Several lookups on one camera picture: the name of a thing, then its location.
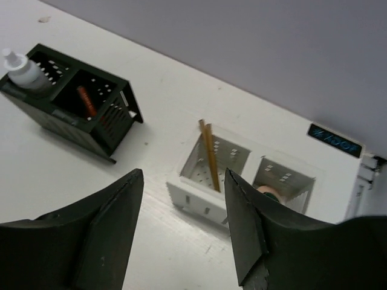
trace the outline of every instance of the table surface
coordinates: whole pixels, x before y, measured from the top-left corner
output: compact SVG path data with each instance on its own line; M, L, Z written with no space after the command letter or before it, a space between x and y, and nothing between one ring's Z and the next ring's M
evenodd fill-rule
M359 160L306 137L310 121L35 0L2 6L1 48L26 53L40 42L130 80L145 123L132 127L110 165L1 97L0 222L34 219L138 167L145 190L123 289L238 289L228 232L175 209L166 189L200 118L324 170L324 194L310 206L326 221L343 219L332 194L348 201Z

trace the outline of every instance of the white dropper bottle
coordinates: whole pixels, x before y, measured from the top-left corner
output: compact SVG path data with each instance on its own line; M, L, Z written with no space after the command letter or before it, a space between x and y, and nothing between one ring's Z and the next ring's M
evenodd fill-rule
M44 92L52 86L38 65L27 56L16 54L9 48L4 48L2 55L5 58L4 67L15 85L35 93Z

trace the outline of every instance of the white device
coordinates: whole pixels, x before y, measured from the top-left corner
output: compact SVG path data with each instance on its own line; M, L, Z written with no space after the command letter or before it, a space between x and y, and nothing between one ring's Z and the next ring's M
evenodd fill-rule
M224 173L230 168L255 188L261 185L275 188L285 206L318 218L313 208L308 211L308 203L311 195L321 195L325 181L322 169L222 128L212 126L212 130L221 192L213 189L206 148L197 129L167 180L174 205L228 227Z

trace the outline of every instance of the bottle cap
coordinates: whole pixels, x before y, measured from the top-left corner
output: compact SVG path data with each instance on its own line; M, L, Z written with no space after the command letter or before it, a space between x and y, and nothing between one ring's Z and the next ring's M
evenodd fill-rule
M7 62L7 65L11 68L17 68L22 64L22 60L18 57L10 48L4 48L2 50L2 55Z

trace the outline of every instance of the red marker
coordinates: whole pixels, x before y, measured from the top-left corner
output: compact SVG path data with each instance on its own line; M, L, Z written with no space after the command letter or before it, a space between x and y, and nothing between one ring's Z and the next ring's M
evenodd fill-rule
M87 109L90 117L94 117L95 115L97 115L96 107L94 107L94 105L89 97L89 94L86 92L85 87L79 86L77 88L77 90L78 90L79 97L82 99L83 104L85 104L86 109Z

